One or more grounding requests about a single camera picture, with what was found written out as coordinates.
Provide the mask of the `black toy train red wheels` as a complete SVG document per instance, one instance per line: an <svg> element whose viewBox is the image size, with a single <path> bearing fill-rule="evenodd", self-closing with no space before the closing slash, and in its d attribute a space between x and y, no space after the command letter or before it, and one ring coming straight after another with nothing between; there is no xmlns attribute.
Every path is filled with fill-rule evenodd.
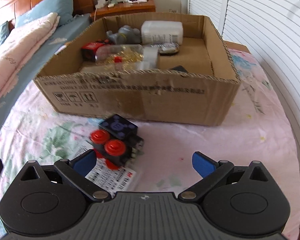
<svg viewBox="0 0 300 240"><path fill-rule="evenodd" d="M118 114L99 123L98 129L90 134L90 141L97 157L104 159L111 170L132 163L144 146L138 126Z"/></svg>

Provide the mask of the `clear capsule bottle silver cap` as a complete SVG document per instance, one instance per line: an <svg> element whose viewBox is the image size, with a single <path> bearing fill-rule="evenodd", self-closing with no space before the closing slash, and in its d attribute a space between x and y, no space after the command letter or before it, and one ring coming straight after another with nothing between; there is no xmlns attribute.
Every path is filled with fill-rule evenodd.
<svg viewBox="0 0 300 240"><path fill-rule="evenodd" d="M109 71L148 70L157 68L158 48L140 44L109 45L96 52L96 65Z"/></svg>

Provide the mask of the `red toy truck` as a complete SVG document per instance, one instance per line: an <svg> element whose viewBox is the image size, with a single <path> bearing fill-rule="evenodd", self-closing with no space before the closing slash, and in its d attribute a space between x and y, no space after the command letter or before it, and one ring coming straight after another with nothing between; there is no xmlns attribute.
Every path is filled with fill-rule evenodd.
<svg viewBox="0 0 300 240"><path fill-rule="evenodd" d="M89 42L81 47L81 54L84 61L95 62L96 52L102 46L105 46L104 42Z"/></svg>

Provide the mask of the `correction tape dispenser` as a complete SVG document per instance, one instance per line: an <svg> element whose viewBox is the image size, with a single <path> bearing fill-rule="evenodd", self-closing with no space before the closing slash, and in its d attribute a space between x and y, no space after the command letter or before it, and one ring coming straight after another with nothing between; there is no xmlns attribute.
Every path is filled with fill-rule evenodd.
<svg viewBox="0 0 300 240"><path fill-rule="evenodd" d="M179 53L179 44L174 42L153 43L144 47L156 48L160 55L174 55Z"/></svg>

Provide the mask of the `grey rhino toy figure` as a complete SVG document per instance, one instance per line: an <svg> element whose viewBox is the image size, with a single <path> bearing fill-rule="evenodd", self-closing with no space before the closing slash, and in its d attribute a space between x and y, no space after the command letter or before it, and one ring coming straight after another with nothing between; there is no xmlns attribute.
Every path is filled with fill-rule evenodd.
<svg viewBox="0 0 300 240"><path fill-rule="evenodd" d="M106 32L108 40L114 44L141 44L141 32L137 28L132 28L128 25L122 26L117 33L111 30Z"/></svg>

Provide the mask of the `white medical swab box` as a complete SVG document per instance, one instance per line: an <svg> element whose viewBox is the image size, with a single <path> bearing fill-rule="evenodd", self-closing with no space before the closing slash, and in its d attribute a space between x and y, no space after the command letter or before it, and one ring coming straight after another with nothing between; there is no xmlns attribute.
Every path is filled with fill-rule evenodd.
<svg viewBox="0 0 300 240"><path fill-rule="evenodd" d="M141 26L143 44L177 43L183 44L183 24L176 21L145 21Z"/></svg>

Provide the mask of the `clear plastic tube container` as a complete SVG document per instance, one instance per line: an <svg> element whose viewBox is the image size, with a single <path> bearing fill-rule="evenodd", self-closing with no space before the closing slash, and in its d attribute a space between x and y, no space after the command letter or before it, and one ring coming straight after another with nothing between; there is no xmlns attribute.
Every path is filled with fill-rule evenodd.
<svg viewBox="0 0 300 240"><path fill-rule="evenodd" d="M95 62L83 62L79 72L85 73L107 73L117 71L114 63L111 64L97 64Z"/></svg>

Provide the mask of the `white labelled flat package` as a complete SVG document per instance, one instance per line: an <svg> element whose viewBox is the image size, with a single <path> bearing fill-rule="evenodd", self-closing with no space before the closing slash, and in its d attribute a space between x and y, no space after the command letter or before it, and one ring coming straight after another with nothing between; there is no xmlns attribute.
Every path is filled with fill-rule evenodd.
<svg viewBox="0 0 300 240"><path fill-rule="evenodd" d="M94 168L85 178L115 196L119 191L134 191L141 176L142 171L133 165L111 170L106 166L104 158L96 157Z"/></svg>

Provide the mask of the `pink floral quilt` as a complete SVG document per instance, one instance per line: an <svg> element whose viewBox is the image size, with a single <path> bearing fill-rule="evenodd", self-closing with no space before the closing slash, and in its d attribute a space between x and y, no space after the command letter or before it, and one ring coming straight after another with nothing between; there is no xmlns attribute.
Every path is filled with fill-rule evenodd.
<svg viewBox="0 0 300 240"><path fill-rule="evenodd" d="M17 74L55 32L60 18L51 12L11 31L0 46L0 99L16 86Z"/></svg>

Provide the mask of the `brown cardboard box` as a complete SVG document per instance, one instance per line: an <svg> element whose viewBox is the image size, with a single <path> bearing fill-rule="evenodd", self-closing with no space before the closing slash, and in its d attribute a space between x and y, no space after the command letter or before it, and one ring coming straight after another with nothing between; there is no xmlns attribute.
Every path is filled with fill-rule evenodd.
<svg viewBox="0 0 300 240"><path fill-rule="evenodd" d="M153 70L82 73L81 47L124 25L177 21L184 39L177 55L161 57ZM183 66L189 74L169 70ZM228 48L207 16L144 12L104 17L51 57L34 80L59 113L218 126L240 86Z"/></svg>

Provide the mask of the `blue bed sheet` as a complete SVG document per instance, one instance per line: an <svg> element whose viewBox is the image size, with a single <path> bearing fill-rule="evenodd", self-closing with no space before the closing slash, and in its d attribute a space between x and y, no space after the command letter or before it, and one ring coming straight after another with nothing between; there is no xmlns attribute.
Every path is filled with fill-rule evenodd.
<svg viewBox="0 0 300 240"><path fill-rule="evenodd" d="M6 96L0 99L0 130L11 108L29 82L37 76L44 64L49 61L62 45L75 39L89 25L89 14L76 15L71 22L58 27L52 36L34 53L27 64L17 74L17 84Z"/></svg>

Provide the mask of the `wooden nightstand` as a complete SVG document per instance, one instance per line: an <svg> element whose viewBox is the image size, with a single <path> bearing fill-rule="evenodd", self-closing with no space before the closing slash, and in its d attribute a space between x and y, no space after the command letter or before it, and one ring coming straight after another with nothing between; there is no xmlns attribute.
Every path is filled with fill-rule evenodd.
<svg viewBox="0 0 300 240"><path fill-rule="evenodd" d="M154 0L148 0L147 2L142 3L118 3L110 8L106 6L94 10L90 14L90 18L92 21L95 21L103 17L135 14L140 12L156 12Z"/></svg>

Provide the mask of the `white louvred closet doors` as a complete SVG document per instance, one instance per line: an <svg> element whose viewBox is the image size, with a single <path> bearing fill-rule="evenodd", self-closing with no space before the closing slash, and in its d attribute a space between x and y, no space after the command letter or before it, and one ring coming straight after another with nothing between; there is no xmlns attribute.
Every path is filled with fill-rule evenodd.
<svg viewBox="0 0 300 240"><path fill-rule="evenodd" d="M300 165L300 0L188 0L225 40L250 50L266 72L291 124Z"/></svg>

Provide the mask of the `white power strip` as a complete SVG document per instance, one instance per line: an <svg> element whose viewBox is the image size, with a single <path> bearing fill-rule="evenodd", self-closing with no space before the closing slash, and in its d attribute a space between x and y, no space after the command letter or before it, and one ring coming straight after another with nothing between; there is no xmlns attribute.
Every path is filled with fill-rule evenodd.
<svg viewBox="0 0 300 240"><path fill-rule="evenodd" d="M97 0L95 9L101 9L108 5L109 0Z"/></svg>

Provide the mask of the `wall power socket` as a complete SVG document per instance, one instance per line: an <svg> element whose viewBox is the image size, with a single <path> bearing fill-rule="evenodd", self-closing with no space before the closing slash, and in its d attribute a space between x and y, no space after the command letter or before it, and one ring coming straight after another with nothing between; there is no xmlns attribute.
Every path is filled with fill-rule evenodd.
<svg viewBox="0 0 300 240"><path fill-rule="evenodd" d="M170 9L169 12L171 12L171 13L178 13L178 10L177 9Z"/></svg>

